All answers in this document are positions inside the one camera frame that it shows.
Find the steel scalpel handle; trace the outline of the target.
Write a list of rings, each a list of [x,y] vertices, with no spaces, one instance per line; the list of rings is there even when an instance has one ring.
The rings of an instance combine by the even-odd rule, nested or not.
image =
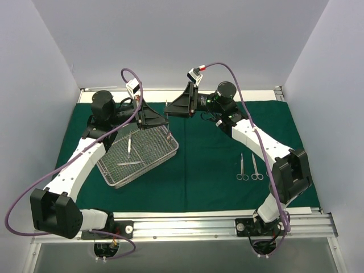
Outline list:
[[[129,159],[131,156],[131,131],[129,132],[128,142],[127,142],[127,158]]]

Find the steel mesh instrument tray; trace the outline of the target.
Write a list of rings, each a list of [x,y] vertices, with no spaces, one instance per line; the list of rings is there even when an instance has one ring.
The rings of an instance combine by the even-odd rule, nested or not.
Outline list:
[[[131,156],[127,158],[127,142],[131,131]],[[167,141],[167,127],[159,126],[140,130],[135,124],[120,130],[108,152],[97,162],[106,184],[121,188],[146,172],[161,165],[176,155],[179,149],[177,140],[171,135]],[[143,164],[117,166],[121,162],[144,161]]]

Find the steel tweezers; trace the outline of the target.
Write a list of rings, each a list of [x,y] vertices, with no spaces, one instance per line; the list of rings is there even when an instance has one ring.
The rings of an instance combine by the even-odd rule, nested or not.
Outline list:
[[[117,166],[131,166],[131,165],[143,164],[143,163],[144,163],[144,161],[121,162],[121,163],[117,163]]]

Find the green surgical drape cloth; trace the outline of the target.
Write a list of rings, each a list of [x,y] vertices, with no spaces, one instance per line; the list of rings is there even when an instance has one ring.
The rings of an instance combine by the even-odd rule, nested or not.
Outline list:
[[[303,148],[287,103],[246,102],[255,124],[280,143]],[[56,167],[77,147],[91,114],[89,104],[77,104],[65,133]],[[269,179],[237,180],[243,153],[245,173],[254,172],[252,152],[229,138],[200,114],[171,117],[170,130],[179,143],[175,156],[146,174],[115,189],[94,167],[77,196],[80,209],[112,212],[203,212],[257,209],[269,194]]]

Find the steel surgical scissors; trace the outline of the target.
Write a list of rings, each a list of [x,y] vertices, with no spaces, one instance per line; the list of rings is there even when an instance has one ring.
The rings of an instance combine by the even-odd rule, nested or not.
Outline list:
[[[249,176],[247,174],[245,174],[243,153],[241,153],[241,156],[240,156],[240,172],[238,174],[236,174],[236,179],[243,180],[243,181],[249,180]]]

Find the steel forceps clamp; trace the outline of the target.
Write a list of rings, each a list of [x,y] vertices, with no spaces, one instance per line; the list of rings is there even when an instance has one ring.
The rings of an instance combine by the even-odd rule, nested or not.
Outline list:
[[[254,172],[251,175],[252,180],[263,180],[264,176],[258,172],[258,166],[254,154],[251,154]]]

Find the small steel scissors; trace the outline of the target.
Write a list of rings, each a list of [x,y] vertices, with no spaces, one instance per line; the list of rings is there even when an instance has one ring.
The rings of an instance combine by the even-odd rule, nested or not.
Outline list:
[[[165,102],[165,108],[168,106],[168,101],[166,100]],[[170,131],[170,127],[169,127],[169,123],[167,125],[167,141],[169,142],[171,139],[171,131]]]

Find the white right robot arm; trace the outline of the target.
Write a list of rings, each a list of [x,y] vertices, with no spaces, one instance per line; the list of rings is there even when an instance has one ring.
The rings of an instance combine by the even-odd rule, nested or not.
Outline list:
[[[185,91],[165,107],[164,113],[181,118],[190,118],[198,111],[209,113],[219,129],[260,157],[267,167],[270,194],[255,211],[253,229],[258,234],[267,234],[273,222],[280,219],[289,230],[286,207],[312,185],[307,154],[303,149],[294,150],[281,144],[261,130],[250,120],[247,110],[238,108],[234,100],[237,92],[233,83],[223,81],[214,93],[202,94],[196,84],[189,82]]]

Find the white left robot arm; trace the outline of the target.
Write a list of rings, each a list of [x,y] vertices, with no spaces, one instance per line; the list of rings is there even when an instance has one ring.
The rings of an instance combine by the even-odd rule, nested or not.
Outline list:
[[[114,234],[112,212],[101,209],[79,209],[78,193],[96,163],[108,152],[118,130],[129,123],[139,129],[168,125],[168,119],[145,103],[141,96],[128,98],[129,104],[114,101],[107,90],[92,97],[92,114],[76,150],[52,181],[43,189],[34,189],[30,205],[34,228],[72,239],[81,231],[92,231],[101,238]]]

